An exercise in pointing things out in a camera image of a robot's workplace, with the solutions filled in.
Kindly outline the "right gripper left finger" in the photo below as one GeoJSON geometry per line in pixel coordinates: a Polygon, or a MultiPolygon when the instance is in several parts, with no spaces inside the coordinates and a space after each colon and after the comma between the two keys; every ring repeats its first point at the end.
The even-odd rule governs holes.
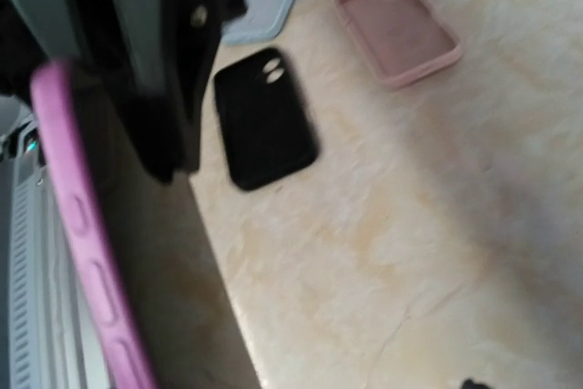
{"type": "Polygon", "coordinates": [[[1,91],[29,103],[50,59],[102,83],[144,168],[199,169],[201,103],[222,26],[245,0],[1,0],[1,91]]]}

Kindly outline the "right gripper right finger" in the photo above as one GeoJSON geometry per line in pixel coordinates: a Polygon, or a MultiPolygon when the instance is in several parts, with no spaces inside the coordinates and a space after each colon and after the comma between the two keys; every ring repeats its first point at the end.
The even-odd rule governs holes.
{"type": "Polygon", "coordinates": [[[474,379],[467,378],[461,383],[460,389],[490,389],[490,386],[487,384],[475,381],[474,379]]]}

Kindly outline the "pink phone case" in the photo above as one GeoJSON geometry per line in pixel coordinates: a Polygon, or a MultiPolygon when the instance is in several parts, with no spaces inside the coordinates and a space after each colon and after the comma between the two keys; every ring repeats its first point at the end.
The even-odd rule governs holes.
{"type": "Polygon", "coordinates": [[[427,0],[334,0],[340,22],[374,76],[408,87],[462,56],[455,32],[427,0]]]}

